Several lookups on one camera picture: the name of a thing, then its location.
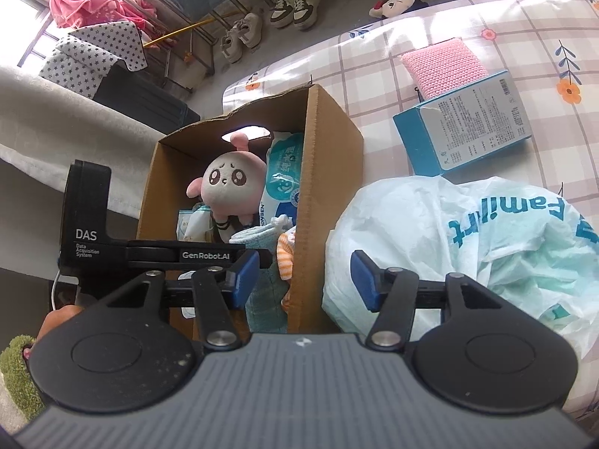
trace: pink plush toy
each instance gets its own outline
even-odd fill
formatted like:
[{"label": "pink plush toy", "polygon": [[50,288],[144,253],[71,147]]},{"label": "pink plush toy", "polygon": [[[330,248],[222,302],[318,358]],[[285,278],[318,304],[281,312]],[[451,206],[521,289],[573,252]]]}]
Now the pink plush toy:
[{"label": "pink plush toy", "polygon": [[217,223],[226,223],[229,216],[237,216],[240,223],[247,226],[258,212],[266,181],[266,164],[249,151],[248,142],[243,132],[231,135],[231,143],[237,151],[213,160],[204,176],[188,186],[188,198],[201,196]]},{"label": "pink plush toy", "polygon": [[375,18],[392,18],[427,6],[428,3],[422,0],[381,0],[370,9],[368,14]]}]

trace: familymart logo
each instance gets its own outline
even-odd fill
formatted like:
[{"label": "familymart logo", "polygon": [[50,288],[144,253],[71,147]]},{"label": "familymart logo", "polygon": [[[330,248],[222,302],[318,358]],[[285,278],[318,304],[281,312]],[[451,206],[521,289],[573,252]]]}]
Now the familymart logo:
[{"label": "familymart logo", "polygon": [[[483,198],[480,200],[480,210],[468,214],[468,226],[462,230],[459,221],[450,221],[447,223],[450,230],[454,230],[455,236],[453,242],[460,248],[463,245],[463,239],[473,233],[478,233],[478,228],[485,223],[495,220],[500,214],[520,214],[529,213],[534,210],[546,210],[551,216],[560,221],[564,221],[565,202],[562,198],[550,200],[537,196],[532,199],[507,198],[505,196]],[[599,236],[593,231],[593,228],[585,219],[580,216],[579,223],[576,226],[575,236],[586,238],[591,243],[599,242]]]}]

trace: yellow pole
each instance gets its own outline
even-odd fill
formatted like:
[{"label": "yellow pole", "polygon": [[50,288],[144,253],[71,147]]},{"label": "yellow pole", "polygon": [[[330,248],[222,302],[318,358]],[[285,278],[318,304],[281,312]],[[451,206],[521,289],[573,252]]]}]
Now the yellow pole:
[{"label": "yellow pole", "polygon": [[[235,15],[237,13],[241,13],[241,12],[239,10],[235,10],[234,12],[226,13],[226,14],[223,15],[223,18],[226,18],[226,17],[231,16],[231,15]],[[147,47],[149,47],[151,45],[154,45],[155,43],[161,42],[161,41],[163,41],[165,39],[168,39],[168,38],[173,37],[175,35],[178,35],[178,34],[180,34],[182,32],[185,32],[186,30],[191,30],[192,28],[201,27],[202,25],[207,25],[207,24],[212,23],[214,21],[216,21],[216,20],[213,17],[209,16],[208,18],[206,18],[204,20],[200,20],[199,22],[196,22],[194,24],[188,25],[188,26],[186,26],[184,28],[179,28],[178,30],[170,32],[169,34],[163,35],[162,37],[158,37],[156,40],[152,40],[151,42],[145,43],[143,45],[143,47],[145,49],[145,48],[147,48]]]}]

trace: sneaker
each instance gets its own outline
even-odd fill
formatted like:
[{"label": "sneaker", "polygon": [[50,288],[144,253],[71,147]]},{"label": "sneaker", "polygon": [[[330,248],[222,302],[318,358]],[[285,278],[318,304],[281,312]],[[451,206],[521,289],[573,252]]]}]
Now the sneaker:
[{"label": "sneaker", "polygon": [[320,0],[295,0],[294,26],[300,30],[310,28],[316,22],[316,8]]},{"label": "sneaker", "polygon": [[270,24],[276,28],[289,25],[294,20],[295,0],[274,0],[274,3]]},{"label": "sneaker", "polygon": [[248,13],[233,25],[246,47],[252,48],[260,43],[262,38],[262,18],[255,13]]},{"label": "sneaker", "polygon": [[239,32],[235,27],[227,31],[226,35],[221,38],[221,52],[231,63],[241,59],[243,49],[239,40]]}]

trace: hand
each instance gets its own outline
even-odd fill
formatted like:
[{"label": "hand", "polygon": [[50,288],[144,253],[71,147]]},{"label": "hand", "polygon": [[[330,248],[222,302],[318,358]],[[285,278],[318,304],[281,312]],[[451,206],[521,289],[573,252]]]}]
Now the hand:
[{"label": "hand", "polygon": [[79,314],[79,312],[82,310],[83,307],[79,307],[77,305],[65,305],[63,308],[58,309],[57,311],[50,312],[44,319],[36,340],[39,341],[52,329],[58,327],[64,322],[67,322],[71,317]]}]

